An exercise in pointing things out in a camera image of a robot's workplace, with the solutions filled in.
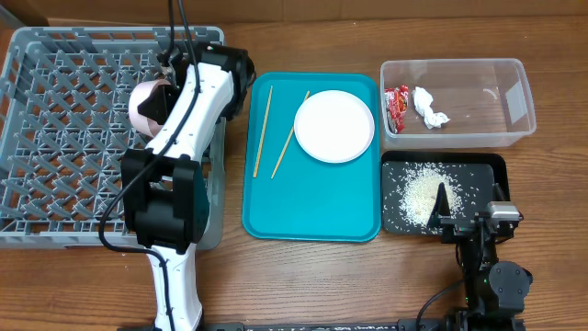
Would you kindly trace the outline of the pile of rice grains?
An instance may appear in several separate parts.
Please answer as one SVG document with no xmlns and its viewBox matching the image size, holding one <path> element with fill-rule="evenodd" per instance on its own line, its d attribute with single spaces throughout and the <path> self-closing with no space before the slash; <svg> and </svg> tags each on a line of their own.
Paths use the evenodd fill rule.
<svg viewBox="0 0 588 331">
<path fill-rule="evenodd" d="M 465 215 L 463 187 L 454 165 L 440 163 L 385 162 L 382 165 L 382 218 L 392 230 L 423 231 L 433 211 L 437 191 L 443 184 L 452 218 Z"/>
</svg>

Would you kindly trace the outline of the white tissue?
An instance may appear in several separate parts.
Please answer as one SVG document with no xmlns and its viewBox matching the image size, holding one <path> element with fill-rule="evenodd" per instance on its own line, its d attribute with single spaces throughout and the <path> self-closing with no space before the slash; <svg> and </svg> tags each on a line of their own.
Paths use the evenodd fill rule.
<svg viewBox="0 0 588 331">
<path fill-rule="evenodd" d="M 427 129 L 440 129 L 450 122 L 450 118 L 443 112 L 434 112 L 433 96 L 424 88 L 416 86 L 413 90 L 413 105 L 416 112 L 423 117 Z"/>
</svg>

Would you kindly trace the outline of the red snack wrapper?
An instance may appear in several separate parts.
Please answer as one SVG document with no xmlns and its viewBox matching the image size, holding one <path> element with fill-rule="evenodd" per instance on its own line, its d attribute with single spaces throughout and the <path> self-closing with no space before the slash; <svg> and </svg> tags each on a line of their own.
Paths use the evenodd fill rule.
<svg viewBox="0 0 588 331">
<path fill-rule="evenodd" d="M 404 129 L 404 115 L 408 108 L 409 87 L 406 85 L 386 88 L 384 91 L 385 113 L 390 131 L 394 134 Z"/>
</svg>

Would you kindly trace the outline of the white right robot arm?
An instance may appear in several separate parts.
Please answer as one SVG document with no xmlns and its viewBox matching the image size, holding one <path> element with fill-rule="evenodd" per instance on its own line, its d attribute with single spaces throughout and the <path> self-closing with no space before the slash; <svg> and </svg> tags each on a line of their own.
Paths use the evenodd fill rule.
<svg viewBox="0 0 588 331">
<path fill-rule="evenodd" d="M 497 257 L 496 246 L 514 237 L 523 214 L 506 200 L 500 186 L 492 185 L 493 200 L 470 219 L 451 216 L 444 184 L 438 186 L 430 228 L 441 231 L 441 242 L 456 248 L 462 279 L 435 294 L 419 311 L 415 326 L 422 330 L 426 309 L 459 286 L 465 290 L 466 306 L 450 310 L 431 330 L 523 330 L 516 316 L 525 309 L 532 274 L 511 261 Z"/>
</svg>

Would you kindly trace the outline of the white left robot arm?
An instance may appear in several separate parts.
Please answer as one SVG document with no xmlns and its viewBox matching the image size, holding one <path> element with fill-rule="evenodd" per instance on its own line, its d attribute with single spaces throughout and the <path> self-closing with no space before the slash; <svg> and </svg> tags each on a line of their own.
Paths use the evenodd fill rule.
<svg viewBox="0 0 588 331">
<path fill-rule="evenodd" d="M 243 108 L 255 80 L 244 49 L 195 43 L 169 62 L 164 79 L 131 92 L 131 125 L 150 137 L 122 156 L 124 222 L 153 272 L 153 330 L 200 330 L 203 307 L 196 253 L 222 237 L 226 124 Z"/>
</svg>

